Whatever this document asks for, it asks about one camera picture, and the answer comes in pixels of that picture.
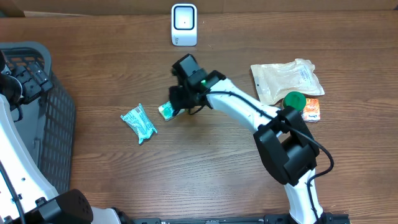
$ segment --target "green bottle cap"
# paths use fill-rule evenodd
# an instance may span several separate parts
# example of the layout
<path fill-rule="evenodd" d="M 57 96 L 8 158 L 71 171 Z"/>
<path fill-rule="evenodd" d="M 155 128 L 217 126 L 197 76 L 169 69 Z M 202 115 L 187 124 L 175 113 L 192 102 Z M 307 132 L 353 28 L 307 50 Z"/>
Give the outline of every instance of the green bottle cap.
<path fill-rule="evenodd" d="M 284 108 L 286 106 L 292 106 L 298 111 L 302 111 L 306 104 L 307 101 L 305 100 L 305 96 L 296 91 L 288 93 L 282 102 Z"/>

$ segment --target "gray crate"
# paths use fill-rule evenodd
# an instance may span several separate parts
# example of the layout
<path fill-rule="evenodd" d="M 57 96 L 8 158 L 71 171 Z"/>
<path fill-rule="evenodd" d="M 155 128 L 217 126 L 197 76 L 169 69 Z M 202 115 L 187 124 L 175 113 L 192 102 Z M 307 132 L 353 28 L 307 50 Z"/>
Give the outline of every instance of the gray crate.
<path fill-rule="evenodd" d="M 24 118 L 15 125 L 41 173 L 62 194 L 70 186 L 75 104 L 51 71 L 51 56 L 43 45 L 36 42 L 0 43 L 0 50 L 10 69 L 38 62 L 54 85 L 46 95 L 21 106 Z M 17 119 L 17 110 L 11 114 Z"/>

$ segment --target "white rectangular device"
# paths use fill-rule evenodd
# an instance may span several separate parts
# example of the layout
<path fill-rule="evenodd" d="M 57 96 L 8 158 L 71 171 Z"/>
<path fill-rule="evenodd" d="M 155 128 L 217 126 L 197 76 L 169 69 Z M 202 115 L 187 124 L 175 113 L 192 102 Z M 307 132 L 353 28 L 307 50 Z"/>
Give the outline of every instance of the white rectangular device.
<path fill-rule="evenodd" d="M 172 7 L 172 42 L 176 46 L 195 46 L 198 40 L 198 10 L 193 4 Z"/>

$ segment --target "orange and white packet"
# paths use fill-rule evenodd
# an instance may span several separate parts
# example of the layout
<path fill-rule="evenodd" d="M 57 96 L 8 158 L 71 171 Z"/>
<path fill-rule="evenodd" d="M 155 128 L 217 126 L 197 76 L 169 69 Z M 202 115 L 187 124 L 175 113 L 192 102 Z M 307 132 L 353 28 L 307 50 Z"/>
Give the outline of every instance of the orange and white packet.
<path fill-rule="evenodd" d="M 303 119 L 308 122 L 317 122 L 321 119 L 321 113 L 319 108 L 319 100 L 318 99 L 306 99 L 307 104 L 303 109 Z"/>

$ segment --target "wooden table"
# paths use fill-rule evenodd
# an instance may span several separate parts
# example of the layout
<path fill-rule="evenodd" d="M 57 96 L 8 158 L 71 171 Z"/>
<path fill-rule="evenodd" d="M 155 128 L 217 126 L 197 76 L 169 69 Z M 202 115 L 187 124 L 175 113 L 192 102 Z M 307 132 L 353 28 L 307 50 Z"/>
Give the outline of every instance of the wooden table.
<path fill-rule="evenodd" d="M 336 162 L 317 179 L 321 205 L 353 223 L 397 222 L 398 12 L 207 14 L 198 33 L 196 47 L 174 47 L 167 15 L 0 20 L 0 42 L 49 48 L 75 100 L 72 188 L 136 218 L 287 213 L 249 131 L 208 108 L 165 122 L 157 107 L 187 53 L 255 97 L 250 65 L 305 58 L 326 92 L 308 125 Z M 120 119 L 139 103 L 159 130 L 141 146 Z"/>

